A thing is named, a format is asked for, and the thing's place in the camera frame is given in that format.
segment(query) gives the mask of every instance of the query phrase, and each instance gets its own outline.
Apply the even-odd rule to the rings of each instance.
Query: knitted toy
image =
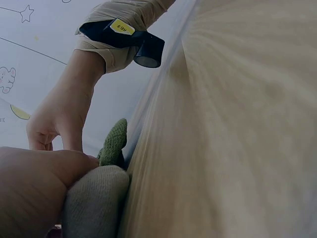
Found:
[[[122,168],[127,121],[109,132],[97,158],[100,167],[83,176],[67,193],[62,213],[63,238],[115,238],[129,176]]]
[[[104,147],[99,151],[97,159],[100,166],[117,165],[123,167],[124,158],[122,155],[122,148],[127,143],[127,120],[119,120],[109,132]]]

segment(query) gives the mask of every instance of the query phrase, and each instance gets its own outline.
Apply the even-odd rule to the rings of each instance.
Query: skin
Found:
[[[75,50],[56,86],[32,114],[27,125],[32,150],[53,150],[58,135],[66,150],[83,151],[82,130],[94,93],[105,72],[104,59],[93,52]]]
[[[67,190],[96,167],[96,158],[78,151],[0,147],[0,238],[44,237]]]

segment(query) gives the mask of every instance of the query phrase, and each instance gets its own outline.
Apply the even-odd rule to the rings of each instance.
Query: beige sleeve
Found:
[[[175,0],[112,0],[96,6],[82,23],[120,18],[138,31],[151,26]],[[95,42],[81,35],[76,49],[96,52],[106,62],[106,72],[115,72],[127,67],[133,60],[135,47],[116,49],[107,44]]]

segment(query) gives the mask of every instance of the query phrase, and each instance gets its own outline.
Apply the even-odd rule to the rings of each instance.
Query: green crocheted toy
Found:
[[[123,168],[124,158],[122,148],[127,143],[127,126],[127,120],[121,119],[111,129],[105,139],[104,147],[99,151],[97,156],[100,166],[117,165]]]

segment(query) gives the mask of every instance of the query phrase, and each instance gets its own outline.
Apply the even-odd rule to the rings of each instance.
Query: line drawing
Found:
[[[22,16],[22,20],[21,20],[22,23],[24,23],[25,21],[31,22],[31,15],[34,12],[34,9],[31,9],[30,5],[27,5],[23,11],[17,11],[14,9],[1,7],[1,6],[0,6],[0,9],[19,13]]]
[[[30,119],[31,115],[27,114],[25,111],[15,107],[14,105],[10,105],[13,114],[15,114],[18,118],[22,120]]]
[[[7,39],[2,38],[2,37],[0,37],[0,39],[1,39],[1,40],[4,40],[4,41],[7,41],[7,42],[9,42],[9,43],[15,44],[15,45],[17,45],[17,46],[20,46],[20,47],[22,47],[22,48],[25,48],[25,49],[27,49],[27,50],[33,51],[33,52],[35,52],[35,53],[38,53],[38,54],[40,54],[40,55],[42,55],[42,56],[45,56],[45,57],[47,57],[47,58],[50,58],[50,59],[52,59],[52,60],[54,60],[54,61],[57,61],[57,62],[59,62],[59,63],[62,63],[62,64],[64,64],[64,65],[67,65],[67,64],[64,63],[63,61],[60,61],[60,60],[58,60],[58,59],[55,59],[55,58],[50,57],[50,56],[48,56],[48,55],[45,55],[45,54],[43,54],[43,53],[41,53],[41,52],[38,52],[38,51],[33,50],[33,49],[31,49],[31,48],[28,48],[28,47],[26,47],[26,46],[20,45],[20,44],[18,44],[18,43],[15,43],[15,42],[13,42],[13,41],[7,40]]]
[[[15,82],[15,76],[15,68],[8,70],[6,67],[0,67],[0,89],[4,94],[10,92]]]

